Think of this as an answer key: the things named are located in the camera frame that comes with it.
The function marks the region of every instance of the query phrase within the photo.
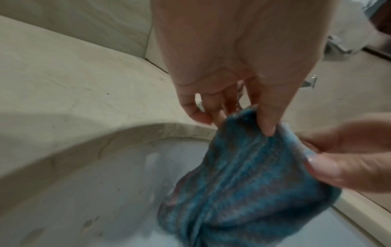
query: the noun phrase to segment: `white sink basin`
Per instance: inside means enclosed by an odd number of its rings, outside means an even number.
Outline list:
[[[176,247],[156,224],[160,202],[200,164],[208,142],[172,138],[106,156],[0,218],[4,247]],[[329,209],[282,247],[379,246]]]

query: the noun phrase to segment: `wall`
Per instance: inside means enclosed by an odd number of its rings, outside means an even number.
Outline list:
[[[149,0],[1,0],[0,15],[144,57]]]

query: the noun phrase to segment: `sink bowl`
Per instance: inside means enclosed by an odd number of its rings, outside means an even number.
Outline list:
[[[0,217],[5,247],[180,247],[156,223],[160,202],[197,167],[208,142],[166,138],[77,170]],[[279,246],[378,246],[329,209]]]

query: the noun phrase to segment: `hand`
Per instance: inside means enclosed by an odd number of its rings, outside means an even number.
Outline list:
[[[391,113],[297,135],[320,153],[306,164],[317,179],[357,191],[391,192]]]
[[[151,0],[160,50],[179,102],[217,126],[238,109],[244,80],[267,136],[321,58],[338,0]],[[200,94],[206,113],[195,102]]]

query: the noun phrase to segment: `knitted sock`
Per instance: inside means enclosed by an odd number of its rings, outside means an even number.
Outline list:
[[[176,184],[158,222],[189,247],[275,246],[340,195],[305,170],[310,154],[284,125],[265,137],[256,112],[243,110],[227,118],[200,166]]]

